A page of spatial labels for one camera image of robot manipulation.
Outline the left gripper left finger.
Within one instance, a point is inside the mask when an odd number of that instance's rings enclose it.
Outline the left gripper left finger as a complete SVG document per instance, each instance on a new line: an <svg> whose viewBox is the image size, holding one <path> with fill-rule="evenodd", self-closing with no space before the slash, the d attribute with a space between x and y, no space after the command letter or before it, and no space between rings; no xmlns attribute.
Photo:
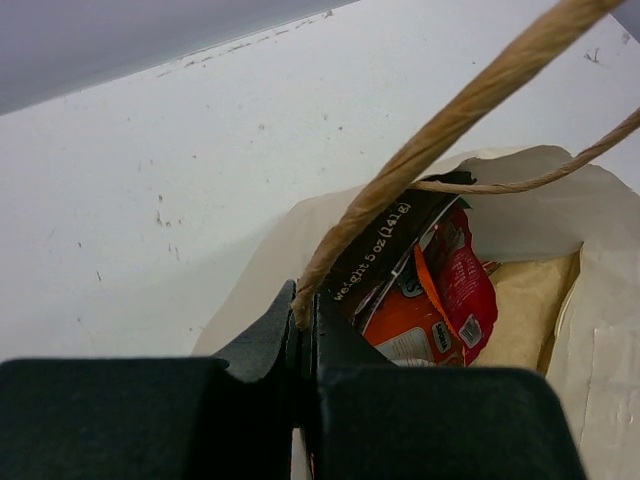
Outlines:
<svg viewBox="0 0 640 480"><path fill-rule="evenodd" d="M286 479L295 285L211 356L1 366L5 479Z"/></svg>

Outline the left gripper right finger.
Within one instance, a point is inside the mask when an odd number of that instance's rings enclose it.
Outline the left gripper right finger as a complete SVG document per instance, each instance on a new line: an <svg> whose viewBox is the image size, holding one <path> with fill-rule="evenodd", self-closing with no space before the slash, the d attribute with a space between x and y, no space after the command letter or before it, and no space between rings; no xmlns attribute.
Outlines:
<svg viewBox="0 0 640 480"><path fill-rule="evenodd" d="M314 305L320 479L581 479L556 394L519 368L399 367Z"/></svg>

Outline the red pink candy packet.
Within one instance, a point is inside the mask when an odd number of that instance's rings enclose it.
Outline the red pink candy packet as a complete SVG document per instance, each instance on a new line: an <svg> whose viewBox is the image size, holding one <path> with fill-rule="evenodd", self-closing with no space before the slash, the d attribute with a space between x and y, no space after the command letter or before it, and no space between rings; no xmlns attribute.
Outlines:
<svg viewBox="0 0 640 480"><path fill-rule="evenodd" d="M472 248L463 207L451 207L413 248L419 282L441 322L436 345L446 338L460 366L471 365L486 347L498 317L496 293Z"/></svg>

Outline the brown paper bag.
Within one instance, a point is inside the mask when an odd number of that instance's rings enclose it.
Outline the brown paper bag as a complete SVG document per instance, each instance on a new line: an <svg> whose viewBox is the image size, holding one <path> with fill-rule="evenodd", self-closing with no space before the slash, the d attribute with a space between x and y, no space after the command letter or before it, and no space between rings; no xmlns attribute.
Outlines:
<svg viewBox="0 0 640 480"><path fill-rule="evenodd" d="M585 470L581 479L638 477L639 197L594 163L638 130L638 114L576 156L547 146L447 156L464 133L612 8L610 1L555 5L368 184L298 203L259 245L200 334L194 354L219 352L267 311L285 283L294 283L285 343L291 468L301 466L308 478L320 479L315 299L330 295L324 280L341 253L414 188L459 196L451 207L464 208L473 251L489 279L503 263L580 254L580 273L560 313L548 371L525 370L541 375L559 399Z"/></svg>

